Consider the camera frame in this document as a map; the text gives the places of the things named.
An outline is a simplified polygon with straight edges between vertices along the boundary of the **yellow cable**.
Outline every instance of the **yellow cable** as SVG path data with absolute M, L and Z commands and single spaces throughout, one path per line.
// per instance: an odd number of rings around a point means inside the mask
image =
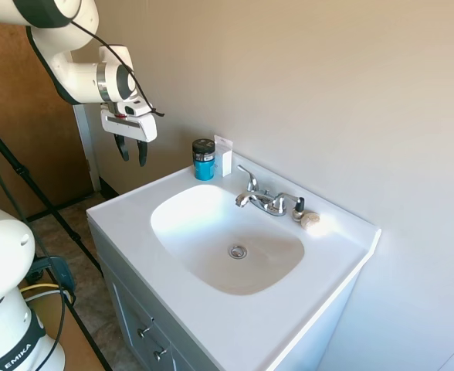
M 27 290 L 32 290 L 33 288 L 59 288 L 58 284 L 32 284 L 19 290 L 19 292 L 25 292 Z

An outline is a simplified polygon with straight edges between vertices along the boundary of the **sink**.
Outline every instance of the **sink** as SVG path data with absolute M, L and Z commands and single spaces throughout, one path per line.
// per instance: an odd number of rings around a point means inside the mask
M 151 226 L 197 278 L 225 293 L 248 295 L 288 275 L 304 247 L 272 216 L 235 206 L 235 196 L 216 185 L 194 186 L 159 205 Z

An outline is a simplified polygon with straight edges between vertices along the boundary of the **blue container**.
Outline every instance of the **blue container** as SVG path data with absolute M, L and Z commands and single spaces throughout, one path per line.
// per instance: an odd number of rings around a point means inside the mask
M 193 163 L 195 177 L 199 180 L 210 180 L 215 170 L 215 142 L 212 139 L 193 141 Z

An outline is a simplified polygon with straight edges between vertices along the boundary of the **baseboard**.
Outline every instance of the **baseboard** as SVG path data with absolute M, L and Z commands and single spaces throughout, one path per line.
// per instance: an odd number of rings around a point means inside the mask
M 105 182 L 101 177 L 99 178 L 101 187 L 100 194 L 102 195 L 103 198 L 109 200 L 119 196 L 119 193 L 117 193 L 115 189 L 109 185 L 109 183 Z

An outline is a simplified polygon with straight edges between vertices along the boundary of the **drawer knob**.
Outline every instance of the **drawer knob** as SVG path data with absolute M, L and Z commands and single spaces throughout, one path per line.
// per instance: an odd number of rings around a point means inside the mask
M 149 327 L 145 327 L 145 328 L 139 328 L 137 330 L 137 335 L 140 337 L 140 338 L 144 338 L 144 336 L 146 335 L 147 332 L 150 331 L 150 328 Z
M 162 356 L 167 352 L 166 349 L 162 350 L 161 352 L 157 352 L 156 350 L 153 352 L 153 357 L 157 360 L 157 362 L 160 362 L 162 359 Z

